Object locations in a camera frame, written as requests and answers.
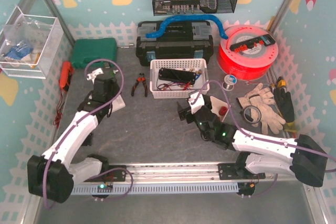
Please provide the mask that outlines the clear acrylic box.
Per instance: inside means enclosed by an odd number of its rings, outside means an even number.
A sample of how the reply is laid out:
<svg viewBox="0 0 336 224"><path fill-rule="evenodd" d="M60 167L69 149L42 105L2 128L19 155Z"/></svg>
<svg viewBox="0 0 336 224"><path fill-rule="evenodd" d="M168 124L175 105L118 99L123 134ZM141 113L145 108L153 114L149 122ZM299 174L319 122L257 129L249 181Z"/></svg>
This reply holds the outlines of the clear acrylic box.
<svg viewBox="0 0 336 224"><path fill-rule="evenodd" d="M57 17L18 14L2 29L1 70L8 77L46 79L64 35Z"/></svg>

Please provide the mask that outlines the black glove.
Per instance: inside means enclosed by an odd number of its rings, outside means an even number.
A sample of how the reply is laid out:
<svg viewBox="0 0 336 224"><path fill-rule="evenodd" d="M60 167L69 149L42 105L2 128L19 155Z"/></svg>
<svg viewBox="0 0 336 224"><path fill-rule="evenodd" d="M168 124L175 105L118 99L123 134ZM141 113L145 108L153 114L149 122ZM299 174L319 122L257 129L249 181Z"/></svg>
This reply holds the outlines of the black glove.
<svg viewBox="0 0 336 224"><path fill-rule="evenodd" d="M283 119L287 123L293 123L295 121L295 113L290 92L285 91L284 88L276 88L274 90L274 98Z"/></svg>

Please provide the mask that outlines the white work gloves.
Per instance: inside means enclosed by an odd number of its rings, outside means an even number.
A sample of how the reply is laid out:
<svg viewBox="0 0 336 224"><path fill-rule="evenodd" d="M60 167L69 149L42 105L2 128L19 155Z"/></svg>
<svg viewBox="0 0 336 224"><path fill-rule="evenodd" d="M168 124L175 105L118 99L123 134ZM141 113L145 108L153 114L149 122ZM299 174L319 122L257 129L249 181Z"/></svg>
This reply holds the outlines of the white work gloves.
<svg viewBox="0 0 336 224"><path fill-rule="evenodd" d="M275 105L275 100L269 87L264 88L264 85L259 83L243 97L238 97L237 102L250 103L261 111L260 123L263 135L268 135L269 129L273 134L279 134L283 130L286 121L271 107Z"/></svg>

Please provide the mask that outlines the white perforated basket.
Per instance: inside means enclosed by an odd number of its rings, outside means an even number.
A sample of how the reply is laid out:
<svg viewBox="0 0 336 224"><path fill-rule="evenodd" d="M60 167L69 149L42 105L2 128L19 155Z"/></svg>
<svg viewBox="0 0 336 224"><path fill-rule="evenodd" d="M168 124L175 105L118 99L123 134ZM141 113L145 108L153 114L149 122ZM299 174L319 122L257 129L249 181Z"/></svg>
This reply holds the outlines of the white perforated basket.
<svg viewBox="0 0 336 224"><path fill-rule="evenodd" d="M155 99L187 98L206 81L205 59L161 59L150 63L150 91Z"/></svg>

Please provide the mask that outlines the small white tray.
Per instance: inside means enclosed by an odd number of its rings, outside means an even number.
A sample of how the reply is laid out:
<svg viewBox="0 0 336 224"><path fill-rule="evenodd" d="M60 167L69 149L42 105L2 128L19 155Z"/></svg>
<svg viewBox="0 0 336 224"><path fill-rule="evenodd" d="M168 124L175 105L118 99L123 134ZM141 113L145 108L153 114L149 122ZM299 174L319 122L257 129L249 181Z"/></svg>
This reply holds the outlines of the small white tray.
<svg viewBox="0 0 336 224"><path fill-rule="evenodd" d="M224 122L224 120L225 120L226 115L228 114L228 112L226 113L225 116L220 116L220 115L218 114L218 112L219 112L219 110L220 110L220 108L221 108L222 106L226 106L227 108L229 108L228 104L227 104L226 102L224 102L224 101L222 101L222 100L220 100L220 99L214 97L214 96L210 96L210 99L211 99L211 104L212 104L212 109L211 109L211 111L212 111L214 114L216 114L216 115L218 116L218 118L219 118L219 120L220 120L221 122Z"/></svg>

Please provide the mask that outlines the red multimeter leads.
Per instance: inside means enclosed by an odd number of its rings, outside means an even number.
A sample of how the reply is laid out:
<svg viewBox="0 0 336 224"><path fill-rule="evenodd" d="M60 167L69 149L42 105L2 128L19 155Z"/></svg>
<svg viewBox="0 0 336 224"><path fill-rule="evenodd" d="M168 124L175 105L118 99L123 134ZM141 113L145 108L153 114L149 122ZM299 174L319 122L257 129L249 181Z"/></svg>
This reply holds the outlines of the red multimeter leads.
<svg viewBox="0 0 336 224"><path fill-rule="evenodd" d="M64 95L63 95L63 92L60 90L60 99L59 99L59 102L56 106L56 116L55 116L55 119L54 119L54 122L53 122L53 125L56 128L59 128L59 124L60 124L60 121L61 121L61 118L62 118L62 110L63 110L64 105L65 105Z"/></svg>

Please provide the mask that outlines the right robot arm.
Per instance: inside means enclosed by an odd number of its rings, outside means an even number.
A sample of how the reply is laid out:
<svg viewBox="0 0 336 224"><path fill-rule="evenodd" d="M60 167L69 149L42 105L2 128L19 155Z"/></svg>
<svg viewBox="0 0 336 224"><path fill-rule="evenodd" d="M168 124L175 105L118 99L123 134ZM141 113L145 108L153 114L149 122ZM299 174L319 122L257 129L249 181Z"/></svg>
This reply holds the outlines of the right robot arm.
<svg viewBox="0 0 336 224"><path fill-rule="evenodd" d="M321 187L327 166L326 152L310 136L280 138L239 129L224 123L212 112L210 96L196 93L188 99L188 106L177 106L181 121L195 123L205 141L224 150L238 151L235 163L238 176L260 173L286 174L312 187Z"/></svg>

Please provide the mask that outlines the black red connector strip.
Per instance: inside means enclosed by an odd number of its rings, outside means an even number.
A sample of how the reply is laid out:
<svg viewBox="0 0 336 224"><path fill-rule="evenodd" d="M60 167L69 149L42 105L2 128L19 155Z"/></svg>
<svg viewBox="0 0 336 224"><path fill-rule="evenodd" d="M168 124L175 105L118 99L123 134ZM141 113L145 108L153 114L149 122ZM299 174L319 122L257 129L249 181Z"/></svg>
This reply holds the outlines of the black red connector strip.
<svg viewBox="0 0 336 224"><path fill-rule="evenodd" d="M241 51L253 49L254 47L258 45L268 47L268 46L274 45L275 43L276 41L271 35L265 34L265 35L254 37L248 40L244 40L242 42L235 43L231 45L229 49L233 52L239 53Z"/></svg>

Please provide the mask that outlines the green plastic case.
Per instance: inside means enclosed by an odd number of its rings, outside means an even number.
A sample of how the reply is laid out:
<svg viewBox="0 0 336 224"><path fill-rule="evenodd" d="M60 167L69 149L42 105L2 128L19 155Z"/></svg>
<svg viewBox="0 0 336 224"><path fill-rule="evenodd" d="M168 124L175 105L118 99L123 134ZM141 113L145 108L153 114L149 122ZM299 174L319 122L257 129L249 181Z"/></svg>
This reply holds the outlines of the green plastic case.
<svg viewBox="0 0 336 224"><path fill-rule="evenodd" d="M97 59L109 59L116 62L117 42L114 38L78 39L70 58L75 69L84 69L87 64Z"/></svg>

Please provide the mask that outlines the black toolbox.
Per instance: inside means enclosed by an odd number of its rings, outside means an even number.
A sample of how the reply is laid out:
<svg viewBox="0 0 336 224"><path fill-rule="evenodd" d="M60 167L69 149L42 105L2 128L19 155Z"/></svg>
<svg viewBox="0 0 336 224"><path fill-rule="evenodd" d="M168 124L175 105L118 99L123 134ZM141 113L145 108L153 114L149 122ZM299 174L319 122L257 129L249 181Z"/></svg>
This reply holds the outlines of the black toolbox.
<svg viewBox="0 0 336 224"><path fill-rule="evenodd" d="M212 28L208 21L171 23L158 38L146 38L159 29L161 21L138 24L135 54L140 65L147 67L155 59L203 58L209 62L214 53Z"/></svg>

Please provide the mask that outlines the white peg fixture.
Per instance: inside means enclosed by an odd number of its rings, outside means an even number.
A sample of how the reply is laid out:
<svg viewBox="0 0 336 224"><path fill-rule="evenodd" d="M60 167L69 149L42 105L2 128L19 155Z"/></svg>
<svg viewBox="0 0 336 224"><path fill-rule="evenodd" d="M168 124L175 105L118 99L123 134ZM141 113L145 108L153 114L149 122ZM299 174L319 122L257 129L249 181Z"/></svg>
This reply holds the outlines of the white peg fixture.
<svg viewBox="0 0 336 224"><path fill-rule="evenodd" d="M121 95L119 95L113 102L112 102L112 109L111 112L118 111L125 107L125 102Z"/></svg>

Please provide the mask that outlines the orange black pliers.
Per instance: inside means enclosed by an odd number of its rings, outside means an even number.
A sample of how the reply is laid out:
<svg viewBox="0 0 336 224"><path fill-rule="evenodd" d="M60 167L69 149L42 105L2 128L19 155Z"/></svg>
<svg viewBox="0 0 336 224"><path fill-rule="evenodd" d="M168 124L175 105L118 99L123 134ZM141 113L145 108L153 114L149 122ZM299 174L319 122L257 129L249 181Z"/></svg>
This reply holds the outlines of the orange black pliers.
<svg viewBox="0 0 336 224"><path fill-rule="evenodd" d="M135 90L136 88L138 87L139 84L142 84L143 87L144 87L144 96L147 97L148 96L148 86L147 86L147 83L146 83L146 78L145 78L145 74L144 73L139 73L137 79L136 79L136 82L135 84L133 85L132 87L132 90L131 90L131 96L133 97L134 96L134 93L135 93Z"/></svg>

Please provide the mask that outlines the yellow black screwdriver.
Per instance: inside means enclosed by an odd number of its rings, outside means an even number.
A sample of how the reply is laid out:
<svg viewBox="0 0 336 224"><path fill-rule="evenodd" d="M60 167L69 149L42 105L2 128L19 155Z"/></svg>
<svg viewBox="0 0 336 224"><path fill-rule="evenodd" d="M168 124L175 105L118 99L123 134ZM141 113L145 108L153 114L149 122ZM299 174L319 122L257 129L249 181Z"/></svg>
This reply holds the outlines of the yellow black screwdriver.
<svg viewBox="0 0 336 224"><path fill-rule="evenodd" d="M280 88L280 89L283 88L283 89L286 89L286 88L287 88L286 86L287 86L287 85L286 85L286 81L285 81L285 79L284 79L283 77L279 77L275 83L272 83L272 84L271 84L271 88L272 88L273 90L276 89L276 88Z"/></svg>

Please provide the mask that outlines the red filament spool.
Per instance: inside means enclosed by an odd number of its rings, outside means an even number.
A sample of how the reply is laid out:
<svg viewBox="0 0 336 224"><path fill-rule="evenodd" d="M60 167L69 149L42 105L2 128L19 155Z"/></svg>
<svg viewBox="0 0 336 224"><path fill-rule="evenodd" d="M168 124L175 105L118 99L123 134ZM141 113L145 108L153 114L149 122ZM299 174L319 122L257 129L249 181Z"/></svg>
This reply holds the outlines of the red filament spool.
<svg viewBox="0 0 336 224"><path fill-rule="evenodd" d="M221 39L218 48L217 62L220 68L239 80L256 80L264 76L278 56L277 43L268 47L258 45L239 53L231 51L229 47L265 34L271 35L266 30L253 25L236 25L228 28L226 30L228 39Z"/></svg>

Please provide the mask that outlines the orange multimeter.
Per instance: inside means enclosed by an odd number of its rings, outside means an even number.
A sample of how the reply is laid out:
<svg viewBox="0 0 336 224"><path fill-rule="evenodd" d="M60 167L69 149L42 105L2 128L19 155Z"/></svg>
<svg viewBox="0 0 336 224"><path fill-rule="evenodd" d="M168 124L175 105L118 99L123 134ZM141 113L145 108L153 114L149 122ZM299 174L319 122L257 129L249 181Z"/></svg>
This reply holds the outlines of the orange multimeter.
<svg viewBox="0 0 336 224"><path fill-rule="evenodd" d="M71 83L71 78L74 73L74 68L70 61L64 61L59 79L59 87L62 91L67 92Z"/></svg>

